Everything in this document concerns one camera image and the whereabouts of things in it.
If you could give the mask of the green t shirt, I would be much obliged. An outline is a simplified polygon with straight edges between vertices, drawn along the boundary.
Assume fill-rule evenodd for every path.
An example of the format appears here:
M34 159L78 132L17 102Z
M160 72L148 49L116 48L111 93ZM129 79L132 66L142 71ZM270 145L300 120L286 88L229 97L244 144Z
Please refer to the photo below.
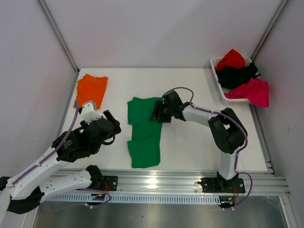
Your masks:
M132 126L132 137L127 146L132 168L149 168L161 162L162 123L150 120L155 103L161 100L160 97L134 97L127 103L128 124Z

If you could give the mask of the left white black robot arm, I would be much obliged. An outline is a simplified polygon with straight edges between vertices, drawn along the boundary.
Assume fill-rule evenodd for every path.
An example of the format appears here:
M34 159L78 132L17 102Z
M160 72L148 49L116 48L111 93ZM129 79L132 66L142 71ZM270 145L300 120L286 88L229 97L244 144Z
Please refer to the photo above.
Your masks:
M120 122L110 111L100 116L93 113L83 119L80 127L69 129L55 139L48 150L29 168L14 177L0 179L0 215L7 211L24 214L37 208L47 199L74 190L97 191L108 195L110 187L96 165L59 179L50 177L58 170L111 145L121 132Z

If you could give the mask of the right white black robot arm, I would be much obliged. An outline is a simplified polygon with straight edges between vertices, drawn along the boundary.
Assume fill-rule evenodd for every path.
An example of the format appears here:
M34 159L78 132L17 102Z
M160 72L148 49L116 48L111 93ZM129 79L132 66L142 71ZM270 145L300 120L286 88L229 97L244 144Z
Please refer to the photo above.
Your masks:
M182 102L175 89L162 95L162 99L155 102L151 121L170 123L172 118L184 122L194 122L208 127L213 140L221 151L220 168L217 172L217 187L221 191L229 191L238 178L238 154L248 144L248 134L243 124L231 108L213 111L195 105L192 100Z

